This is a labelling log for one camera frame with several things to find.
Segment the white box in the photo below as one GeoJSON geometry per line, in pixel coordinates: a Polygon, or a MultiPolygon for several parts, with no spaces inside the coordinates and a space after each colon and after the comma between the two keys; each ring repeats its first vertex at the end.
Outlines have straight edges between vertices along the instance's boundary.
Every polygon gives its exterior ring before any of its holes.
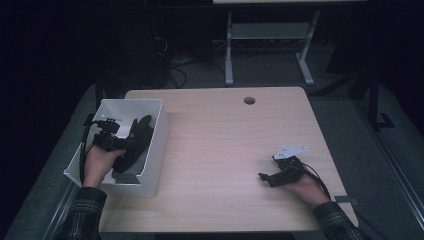
{"type": "MultiPolygon", "coordinates": [[[[161,99],[105,99],[94,116],[93,120],[106,120],[106,117],[118,119],[119,131],[115,134],[118,138],[126,138],[134,119],[146,115],[152,116],[150,126],[154,128],[153,137],[148,149],[140,156],[146,157],[144,167],[136,174],[137,184],[115,183],[110,171],[102,182],[101,189],[110,196],[122,197],[154,197],[159,184],[162,162],[165,155],[166,143],[169,134],[169,122],[161,99]]],[[[91,126],[87,138],[87,146],[91,144],[94,134],[100,132],[96,124],[91,126]]],[[[81,186],[79,176],[79,160],[81,145],[64,174],[73,182],[81,186]]]]}

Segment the wooden table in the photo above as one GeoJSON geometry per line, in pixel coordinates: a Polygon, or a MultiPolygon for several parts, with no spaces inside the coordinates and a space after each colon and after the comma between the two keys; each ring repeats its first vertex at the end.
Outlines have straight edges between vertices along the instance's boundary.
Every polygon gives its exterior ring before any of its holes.
{"type": "MultiPolygon", "coordinates": [[[[170,135],[154,198],[108,198],[105,232],[255,232],[319,229],[311,209],[259,172],[279,171],[282,145],[320,174],[333,196],[346,192],[302,88],[130,91],[126,98],[163,99],[170,135]],[[253,105],[246,97],[256,100],[253,105]]],[[[357,219],[350,203],[340,204],[357,219]]]]}

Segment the table leg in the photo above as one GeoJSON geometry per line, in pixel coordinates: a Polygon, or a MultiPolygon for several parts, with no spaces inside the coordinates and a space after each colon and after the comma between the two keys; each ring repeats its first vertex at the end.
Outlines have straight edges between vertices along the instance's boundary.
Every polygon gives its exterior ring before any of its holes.
{"type": "Polygon", "coordinates": [[[309,71],[308,65],[306,64],[306,55],[309,50],[309,46],[311,45],[312,37],[314,36],[315,27],[318,22],[320,11],[315,11],[312,21],[309,25],[308,32],[305,38],[305,45],[301,52],[296,53],[296,59],[299,64],[300,70],[302,71],[303,78],[307,85],[313,85],[314,79],[312,78],[311,72],[309,71]]]}

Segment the plaid shirt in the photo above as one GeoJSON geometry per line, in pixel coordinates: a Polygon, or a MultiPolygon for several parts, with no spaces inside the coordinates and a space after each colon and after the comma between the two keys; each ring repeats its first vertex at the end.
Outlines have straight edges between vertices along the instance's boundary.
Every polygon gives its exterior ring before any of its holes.
{"type": "Polygon", "coordinates": [[[54,239],[100,239],[99,222],[106,193],[97,188],[81,188],[54,239]]]}
{"type": "Polygon", "coordinates": [[[313,214],[322,232],[330,240],[371,239],[352,224],[340,206],[335,202],[328,202],[317,206],[313,214]]]}
{"type": "MultiPolygon", "coordinates": [[[[100,239],[99,222],[106,193],[83,187],[69,207],[68,215],[54,239],[100,239]]],[[[313,211],[324,235],[330,240],[371,239],[356,228],[335,202],[319,205],[313,211]]]]}

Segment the hand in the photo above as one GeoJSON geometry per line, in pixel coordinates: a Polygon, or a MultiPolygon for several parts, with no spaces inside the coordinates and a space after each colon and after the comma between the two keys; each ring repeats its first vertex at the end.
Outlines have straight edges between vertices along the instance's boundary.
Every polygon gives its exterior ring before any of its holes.
{"type": "Polygon", "coordinates": [[[93,145],[87,152],[84,174],[85,179],[83,187],[99,188],[105,175],[112,169],[115,159],[125,154],[125,149],[106,152],[105,150],[93,145]]]}
{"type": "Polygon", "coordinates": [[[295,193],[312,208],[330,202],[330,199],[324,194],[319,184],[306,174],[303,174],[298,182],[289,183],[283,187],[295,193]]]}

